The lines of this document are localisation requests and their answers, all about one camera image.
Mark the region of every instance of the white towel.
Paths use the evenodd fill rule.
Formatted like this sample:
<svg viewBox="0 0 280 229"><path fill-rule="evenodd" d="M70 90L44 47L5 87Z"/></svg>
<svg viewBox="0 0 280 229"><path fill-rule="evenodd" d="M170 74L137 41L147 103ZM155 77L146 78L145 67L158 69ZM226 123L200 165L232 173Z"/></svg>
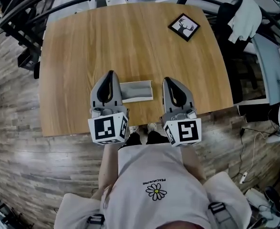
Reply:
<svg viewBox="0 0 280 229"><path fill-rule="evenodd" d="M231 4L235 4L237 1L232 0ZM228 23L233 30L228 40L236 43L237 39L246 41L248 37L254 37L261 21L262 13L256 2L243 0L235 16Z"/></svg>

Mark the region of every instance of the wooden table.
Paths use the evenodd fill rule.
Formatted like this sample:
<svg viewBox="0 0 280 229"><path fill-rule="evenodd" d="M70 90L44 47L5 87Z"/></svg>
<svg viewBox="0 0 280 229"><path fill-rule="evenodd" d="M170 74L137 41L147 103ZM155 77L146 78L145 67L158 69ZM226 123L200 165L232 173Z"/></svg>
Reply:
<svg viewBox="0 0 280 229"><path fill-rule="evenodd" d="M189 42L168 28L181 13L200 25ZM43 135L88 133L90 92L109 70L122 83L153 81L154 100L126 104L130 125L159 121L166 76L192 91L199 114L233 106L220 49L200 8L173 3L115 5L48 25L39 80Z"/></svg>

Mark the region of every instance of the daisy print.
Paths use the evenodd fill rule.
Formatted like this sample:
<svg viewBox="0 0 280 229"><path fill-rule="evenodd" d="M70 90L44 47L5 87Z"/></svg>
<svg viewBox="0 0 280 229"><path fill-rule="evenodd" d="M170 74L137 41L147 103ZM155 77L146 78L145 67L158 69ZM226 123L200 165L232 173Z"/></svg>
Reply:
<svg viewBox="0 0 280 229"><path fill-rule="evenodd" d="M158 183L157 185L152 184L148 186L146 189L146 193L148 193L150 197L153 197L153 201L156 201L158 199L161 200L162 198L164 198L165 194L167 194L166 191L161 190L160 183Z"/></svg>

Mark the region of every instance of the shoe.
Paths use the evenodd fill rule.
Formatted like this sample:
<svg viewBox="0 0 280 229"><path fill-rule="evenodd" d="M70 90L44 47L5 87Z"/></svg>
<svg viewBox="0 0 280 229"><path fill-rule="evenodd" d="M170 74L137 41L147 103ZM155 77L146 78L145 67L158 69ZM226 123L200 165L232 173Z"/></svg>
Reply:
<svg viewBox="0 0 280 229"><path fill-rule="evenodd" d="M157 131L156 123L149 123L149 124L147 124L147 129L148 129L148 133L150 133L152 131Z"/></svg>
<svg viewBox="0 0 280 229"><path fill-rule="evenodd" d="M139 133L139 126L138 125L130 126L129 127L129 132L130 132L130 134L132 134L134 132Z"/></svg>

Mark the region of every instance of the framed deer picture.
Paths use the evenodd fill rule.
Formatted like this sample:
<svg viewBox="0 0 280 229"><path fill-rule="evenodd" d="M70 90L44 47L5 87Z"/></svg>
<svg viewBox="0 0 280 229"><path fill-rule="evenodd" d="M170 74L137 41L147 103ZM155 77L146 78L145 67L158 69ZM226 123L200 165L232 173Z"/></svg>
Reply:
<svg viewBox="0 0 280 229"><path fill-rule="evenodd" d="M195 34L195 32L199 29L200 25L198 25L187 15L181 14L168 27L188 42L190 38Z"/></svg>

